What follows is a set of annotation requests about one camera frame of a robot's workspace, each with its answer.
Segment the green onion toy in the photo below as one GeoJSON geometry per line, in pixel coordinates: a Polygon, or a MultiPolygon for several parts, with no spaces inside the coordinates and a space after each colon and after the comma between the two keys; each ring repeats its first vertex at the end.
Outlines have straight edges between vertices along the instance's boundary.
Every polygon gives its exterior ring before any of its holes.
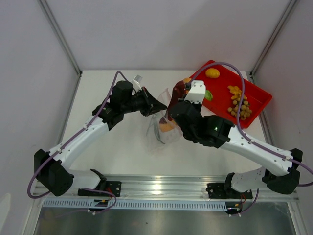
{"type": "Polygon", "coordinates": [[[148,135],[149,130],[153,131],[154,136],[156,137],[156,139],[161,143],[161,144],[165,144],[162,140],[161,140],[161,136],[160,136],[160,131],[158,129],[158,122],[157,122],[157,116],[156,114],[152,115],[151,120],[149,122],[149,126],[147,128],[146,131],[146,136],[148,135]]]}

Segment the clear pink zip top bag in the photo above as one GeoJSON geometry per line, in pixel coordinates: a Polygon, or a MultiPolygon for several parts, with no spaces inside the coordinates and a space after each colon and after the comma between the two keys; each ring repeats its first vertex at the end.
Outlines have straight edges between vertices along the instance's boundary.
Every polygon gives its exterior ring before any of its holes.
{"type": "Polygon", "coordinates": [[[158,129],[160,131],[161,140],[165,144],[161,144],[153,134],[150,129],[148,135],[146,136],[146,131],[149,126],[149,122],[152,116],[149,116],[149,120],[146,122],[146,127],[144,130],[146,146],[149,151],[157,151],[159,149],[164,149],[170,144],[177,142],[182,137],[182,132],[180,128],[172,121],[169,120],[169,115],[167,110],[160,111],[156,113],[158,129]]]}

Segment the brown longan bunch toy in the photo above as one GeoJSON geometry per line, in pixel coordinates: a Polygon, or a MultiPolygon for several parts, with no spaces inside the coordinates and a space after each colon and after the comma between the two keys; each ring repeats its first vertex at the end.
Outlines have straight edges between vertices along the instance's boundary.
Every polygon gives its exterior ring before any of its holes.
{"type": "Polygon", "coordinates": [[[239,102],[241,100],[241,97],[239,95],[233,95],[231,97],[232,100],[232,106],[228,107],[227,111],[232,116],[237,116],[237,112],[239,111],[240,120],[246,120],[248,117],[251,116],[252,110],[250,109],[250,103],[247,100],[247,97],[244,96],[243,101],[241,105],[239,106],[239,102]]]}

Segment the yellow ginger toy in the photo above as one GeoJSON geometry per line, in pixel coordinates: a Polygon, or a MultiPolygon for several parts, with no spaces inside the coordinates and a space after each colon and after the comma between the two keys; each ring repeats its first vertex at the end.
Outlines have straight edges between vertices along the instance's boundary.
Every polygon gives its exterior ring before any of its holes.
{"type": "Polygon", "coordinates": [[[237,100],[241,98],[242,90],[237,86],[228,86],[229,92],[232,94],[231,100],[237,100]]]}

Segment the red brown meat slice toy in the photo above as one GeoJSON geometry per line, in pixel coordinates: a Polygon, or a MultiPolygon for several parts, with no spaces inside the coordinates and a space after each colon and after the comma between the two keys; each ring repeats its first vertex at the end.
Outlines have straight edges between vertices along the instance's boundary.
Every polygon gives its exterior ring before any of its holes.
{"type": "Polygon", "coordinates": [[[172,89],[172,97],[170,100],[170,103],[168,105],[167,111],[170,111],[170,109],[178,103],[179,99],[183,98],[183,96],[186,94],[185,91],[185,84],[189,83],[191,81],[191,78],[185,78],[181,81],[179,81],[172,89]]]}

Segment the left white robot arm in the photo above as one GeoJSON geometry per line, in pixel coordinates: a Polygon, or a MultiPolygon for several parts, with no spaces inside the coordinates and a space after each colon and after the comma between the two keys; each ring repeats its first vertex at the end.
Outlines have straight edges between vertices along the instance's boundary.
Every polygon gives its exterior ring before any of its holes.
{"type": "Polygon", "coordinates": [[[121,122],[125,114],[139,111],[147,117],[167,108],[145,87],[135,91],[128,81],[117,82],[111,91],[109,99],[94,109],[77,134],[47,152],[40,149],[35,153],[36,178],[54,196],[69,189],[89,189],[96,196],[102,195],[106,178],[99,171],[71,170],[71,165],[90,144],[121,122]]]}

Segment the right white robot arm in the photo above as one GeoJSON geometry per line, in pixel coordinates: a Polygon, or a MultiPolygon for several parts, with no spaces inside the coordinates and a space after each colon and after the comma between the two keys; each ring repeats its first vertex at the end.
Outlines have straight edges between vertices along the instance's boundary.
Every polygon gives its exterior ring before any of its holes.
{"type": "Polygon", "coordinates": [[[260,165],[259,169],[245,173],[229,173],[223,185],[227,198],[258,188],[288,195],[297,188],[300,172],[292,160],[302,159],[301,150],[287,151],[253,139],[220,116],[202,116],[200,109],[188,101],[178,102],[169,114],[185,139],[239,154],[260,165]]]}

